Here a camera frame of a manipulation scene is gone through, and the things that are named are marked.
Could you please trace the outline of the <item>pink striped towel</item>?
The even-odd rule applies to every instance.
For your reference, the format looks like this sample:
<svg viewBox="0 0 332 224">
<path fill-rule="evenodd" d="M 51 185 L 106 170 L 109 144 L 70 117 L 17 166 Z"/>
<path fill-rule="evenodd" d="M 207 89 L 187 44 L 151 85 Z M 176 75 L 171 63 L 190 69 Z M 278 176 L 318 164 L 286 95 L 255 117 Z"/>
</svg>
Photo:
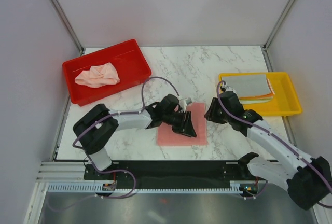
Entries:
<svg viewBox="0 0 332 224">
<path fill-rule="evenodd" d="M 156 144 L 161 147 L 189 147 L 206 146 L 207 140 L 207 120 L 204 118 L 206 113 L 206 104 L 202 102 L 193 102 L 187 107 L 191 111 L 191 120 L 197 137 L 187 137 L 176 134 L 172 131 L 170 125 L 162 124 L 157 129 Z"/>
</svg>

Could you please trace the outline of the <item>grey towel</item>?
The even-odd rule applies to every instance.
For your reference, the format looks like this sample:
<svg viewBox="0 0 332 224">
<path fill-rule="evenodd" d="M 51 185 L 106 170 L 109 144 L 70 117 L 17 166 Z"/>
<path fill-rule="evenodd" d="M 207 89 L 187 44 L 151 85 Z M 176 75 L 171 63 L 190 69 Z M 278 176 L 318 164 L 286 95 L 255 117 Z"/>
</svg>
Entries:
<svg viewBox="0 0 332 224">
<path fill-rule="evenodd" d="M 236 91 L 239 98 L 273 95 L 265 74 L 222 76 L 222 80 Z"/>
</svg>

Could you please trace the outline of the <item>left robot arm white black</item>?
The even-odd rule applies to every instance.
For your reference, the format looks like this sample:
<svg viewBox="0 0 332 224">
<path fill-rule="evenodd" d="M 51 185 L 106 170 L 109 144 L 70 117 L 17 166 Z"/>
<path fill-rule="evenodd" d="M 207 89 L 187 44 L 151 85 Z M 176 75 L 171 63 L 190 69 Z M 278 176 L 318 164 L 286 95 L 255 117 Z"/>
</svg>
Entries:
<svg viewBox="0 0 332 224">
<path fill-rule="evenodd" d="M 95 173 L 101 179 L 112 177 L 114 168 L 105 145 L 111 136 L 128 129 L 152 129 L 161 124 L 171 126 L 176 134 L 196 137 L 191 112 L 184 110 L 180 100 L 168 94 L 160 102 L 154 102 L 136 111 L 115 111 L 105 104 L 98 104 L 78 120 L 73 126 L 77 142 L 90 161 L 95 165 Z"/>
</svg>

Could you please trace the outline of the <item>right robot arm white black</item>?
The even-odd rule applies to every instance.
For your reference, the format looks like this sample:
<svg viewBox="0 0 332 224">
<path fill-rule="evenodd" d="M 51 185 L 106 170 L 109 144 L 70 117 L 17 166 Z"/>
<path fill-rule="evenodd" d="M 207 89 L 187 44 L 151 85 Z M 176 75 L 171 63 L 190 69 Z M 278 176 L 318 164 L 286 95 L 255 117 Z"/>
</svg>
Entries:
<svg viewBox="0 0 332 224">
<path fill-rule="evenodd" d="M 300 208 L 314 205 L 330 209 L 321 201 L 331 194 L 331 169 L 323 157 L 314 158 L 275 134 L 263 117 L 254 110 L 245 110 L 237 95 L 226 91 L 212 98 L 204 115 L 207 121 L 229 124 L 233 130 L 256 142 L 277 161 L 269 162 L 259 155 L 238 165 L 242 179 L 262 178 L 285 190 Z"/>
</svg>

